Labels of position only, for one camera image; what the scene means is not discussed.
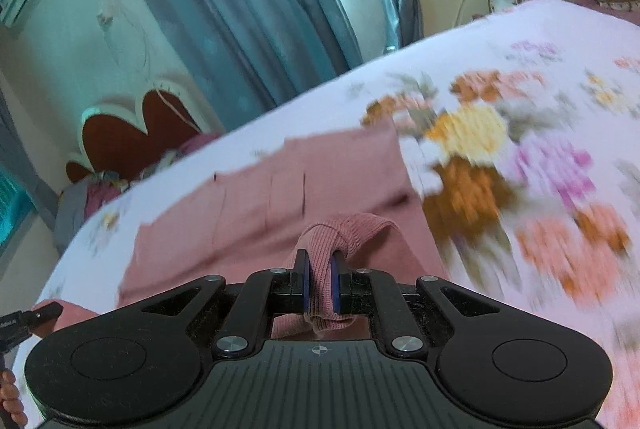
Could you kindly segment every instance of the metal screw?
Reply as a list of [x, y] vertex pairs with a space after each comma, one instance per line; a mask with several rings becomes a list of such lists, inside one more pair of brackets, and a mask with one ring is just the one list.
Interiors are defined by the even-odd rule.
[[235, 335], [222, 337], [216, 342], [216, 346], [218, 346], [218, 349], [224, 351], [225, 353], [235, 353], [236, 351], [242, 351], [248, 345], [249, 343], [246, 341], [246, 339], [243, 339], [242, 337], [236, 337]]
[[418, 351], [422, 348], [422, 341], [418, 337], [405, 335], [398, 337], [391, 343], [398, 351], [408, 353], [409, 351]]

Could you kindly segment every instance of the mattress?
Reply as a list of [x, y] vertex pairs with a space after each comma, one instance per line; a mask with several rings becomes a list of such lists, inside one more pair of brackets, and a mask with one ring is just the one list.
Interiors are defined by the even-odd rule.
[[[615, 379], [599, 421], [640, 427], [640, 28], [527, 2], [347, 73], [109, 203], [42, 291], [106, 313], [140, 225], [284, 139], [392, 116], [452, 281], [596, 340]], [[29, 427], [24, 343], [14, 371]]]

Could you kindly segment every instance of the triangular cutout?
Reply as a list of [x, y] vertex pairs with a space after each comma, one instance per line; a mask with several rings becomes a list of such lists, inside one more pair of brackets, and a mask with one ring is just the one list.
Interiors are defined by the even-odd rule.
[[198, 295], [199, 291], [200, 289], [197, 287], [190, 288], [182, 293], [174, 295], [173, 297], [169, 297], [164, 301], [147, 306], [142, 311], [148, 314], [159, 314], [172, 317], [176, 316], [187, 307], [187, 304], [189, 304], [193, 298]]
[[442, 293], [451, 304], [465, 317], [477, 317], [479, 315], [497, 314], [500, 310], [489, 304], [479, 301], [475, 297], [465, 294], [456, 288], [442, 288]]

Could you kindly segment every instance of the window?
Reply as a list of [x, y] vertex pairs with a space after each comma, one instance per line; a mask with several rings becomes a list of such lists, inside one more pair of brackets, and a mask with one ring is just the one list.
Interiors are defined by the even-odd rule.
[[32, 206], [27, 193], [0, 173], [0, 250], [20, 227]]

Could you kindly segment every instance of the crosshair logo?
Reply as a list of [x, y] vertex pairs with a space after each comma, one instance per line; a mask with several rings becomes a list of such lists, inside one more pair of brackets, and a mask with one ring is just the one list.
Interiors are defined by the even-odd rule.
[[318, 357], [322, 357], [327, 351], [331, 351], [331, 349], [327, 348], [326, 346], [318, 345], [314, 346], [309, 351], [313, 351]]

